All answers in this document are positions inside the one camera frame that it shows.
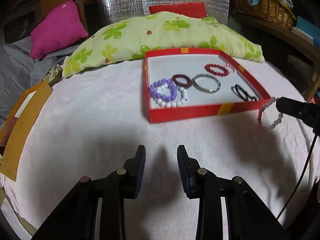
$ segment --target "black hair tie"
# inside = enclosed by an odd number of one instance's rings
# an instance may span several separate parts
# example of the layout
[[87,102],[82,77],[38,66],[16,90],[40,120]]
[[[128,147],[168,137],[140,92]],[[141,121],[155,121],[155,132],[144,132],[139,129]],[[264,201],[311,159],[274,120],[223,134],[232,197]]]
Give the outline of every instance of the black hair tie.
[[248,101],[248,102],[253,102],[253,101],[257,101],[258,99],[256,97],[252,97],[248,94],[247,91],[245,91],[239,84],[235,84],[234,87],[231,87],[232,91],[241,99],[243,99],[244,101]]

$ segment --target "purple bead bracelet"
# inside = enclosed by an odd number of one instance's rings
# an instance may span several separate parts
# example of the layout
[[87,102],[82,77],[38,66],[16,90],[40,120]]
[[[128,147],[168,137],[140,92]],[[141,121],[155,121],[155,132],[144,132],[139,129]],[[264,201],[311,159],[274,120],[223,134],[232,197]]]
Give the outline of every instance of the purple bead bracelet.
[[[166,96],[165,94],[160,94],[159,92],[156,91],[157,87],[162,88],[170,88],[171,90],[171,95]],[[177,97],[177,87],[176,85],[172,82],[171,79],[165,79],[163,78],[162,80],[158,80],[157,82],[154,82],[150,88],[149,88],[151,96],[155,98],[161,98],[163,101],[170,102],[176,99]]]

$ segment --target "gray blanket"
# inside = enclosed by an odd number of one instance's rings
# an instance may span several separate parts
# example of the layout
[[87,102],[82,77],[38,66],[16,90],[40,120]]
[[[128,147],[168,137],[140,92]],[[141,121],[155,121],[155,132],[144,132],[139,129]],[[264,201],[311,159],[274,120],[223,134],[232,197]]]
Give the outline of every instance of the gray blanket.
[[38,61],[29,57],[31,45],[31,37],[27,37],[0,47],[0,129],[22,93],[42,81],[55,64],[78,47],[58,50]]

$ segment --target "pink pillow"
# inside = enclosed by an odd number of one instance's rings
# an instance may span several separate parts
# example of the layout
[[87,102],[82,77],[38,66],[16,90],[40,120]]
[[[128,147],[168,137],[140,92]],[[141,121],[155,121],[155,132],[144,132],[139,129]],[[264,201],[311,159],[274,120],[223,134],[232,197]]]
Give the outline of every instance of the pink pillow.
[[80,22],[77,5],[74,1],[67,1],[53,9],[31,32],[30,56],[42,59],[86,36],[88,33]]

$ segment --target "yellow tape strip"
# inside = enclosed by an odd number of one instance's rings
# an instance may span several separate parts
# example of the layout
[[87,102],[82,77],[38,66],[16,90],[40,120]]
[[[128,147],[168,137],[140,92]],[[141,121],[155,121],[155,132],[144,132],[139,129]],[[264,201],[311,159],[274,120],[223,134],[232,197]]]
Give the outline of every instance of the yellow tape strip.
[[222,115],[222,114],[227,114],[229,113],[231,107],[233,106],[234,103],[223,103],[221,104],[219,111],[217,115]]
[[181,53],[182,54],[189,53],[189,48],[181,48]]
[[244,67],[242,67],[241,65],[239,65],[239,69],[240,69],[241,72],[244,71]]

